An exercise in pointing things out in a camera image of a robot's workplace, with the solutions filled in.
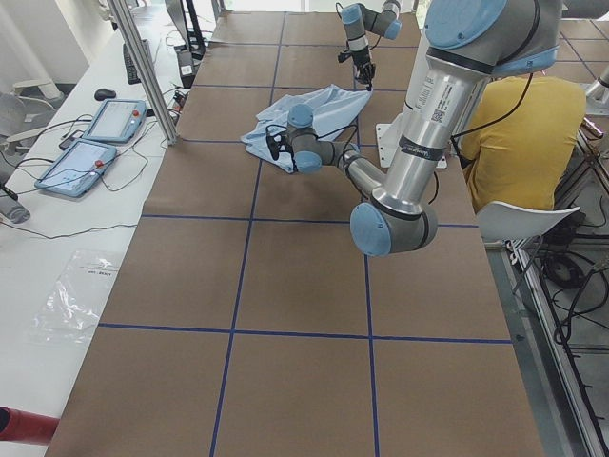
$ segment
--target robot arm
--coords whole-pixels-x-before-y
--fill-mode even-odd
[[[414,250],[433,239],[436,216],[422,195],[473,88],[491,76],[551,66],[561,7],[560,0],[434,0],[424,28],[429,69],[386,175],[356,147],[319,141],[310,111],[299,106],[290,112],[285,140],[299,169],[299,163],[311,171],[337,166],[369,198],[350,221],[362,252]]]
[[[346,33],[347,49],[339,54],[342,63],[349,57],[353,58],[355,79],[372,90],[376,66],[370,60],[370,47],[366,32],[395,40],[402,29],[398,20],[402,0],[386,0],[382,12],[369,10],[361,3],[349,5],[341,12],[341,19]]]

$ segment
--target white table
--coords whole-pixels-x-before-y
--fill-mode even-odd
[[[180,84],[175,53],[166,45],[169,31],[168,28],[140,27],[142,37],[150,42],[162,91],[173,88],[173,84]],[[175,36],[172,33],[168,41],[175,41]],[[120,32],[116,32],[51,124],[85,113],[94,114],[100,102],[93,99],[93,93],[99,88],[116,90],[118,98],[146,99],[141,84],[127,84],[122,46],[123,38]],[[166,100],[171,96],[172,91],[166,95]],[[68,127],[41,136],[28,157],[57,158],[61,153],[57,145]],[[118,192],[109,192],[98,183],[78,200],[50,196],[39,191],[22,195],[19,201],[30,211],[31,218],[17,227],[57,235],[117,224],[136,225],[161,165],[165,145],[160,128],[154,126],[137,146],[138,152],[149,161],[147,167],[137,180]],[[113,188],[120,187],[137,175],[143,164],[144,159],[129,152],[108,168],[105,180]],[[44,162],[28,162],[25,165],[28,166],[24,168],[36,176],[49,166]],[[33,179],[17,170],[9,180],[8,187],[15,192],[33,189]],[[46,240],[0,226],[1,407],[55,417],[61,415],[87,348],[70,344],[34,343],[27,335],[32,329],[32,319],[46,303],[55,280],[74,251],[93,249],[118,252],[122,258],[134,230],[115,228]],[[0,457],[42,456],[45,451],[46,447],[0,442]]]

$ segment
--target red object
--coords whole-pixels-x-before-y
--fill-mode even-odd
[[[58,424],[54,417],[0,407],[0,441],[47,445]]]

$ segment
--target plastic bag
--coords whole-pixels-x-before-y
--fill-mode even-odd
[[[77,250],[34,316],[29,337],[37,343],[88,345],[104,310],[123,254]]]

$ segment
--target metal pole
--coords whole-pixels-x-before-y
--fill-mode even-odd
[[[221,0],[220,4],[218,4],[218,0],[211,0],[211,7],[213,9],[213,18],[218,22],[220,14],[225,10],[225,2]]]
[[[173,125],[173,121],[169,116],[165,99],[159,88],[159,83],[154,76],[154,67],[147,56],[142,38],[135,26],[131,12],[127,6],[126,0],[108,0],[110,11],[114,17],[114,21],[119,30],[123,34],[125,45],[129,55],[133,59],[137,73],[142,80],[144,91],[148,97],[148,101],[152,105],[154,114],[159,121],[161,130],[167,140],[168,145],[174,145],[178,140],[178,134]]]

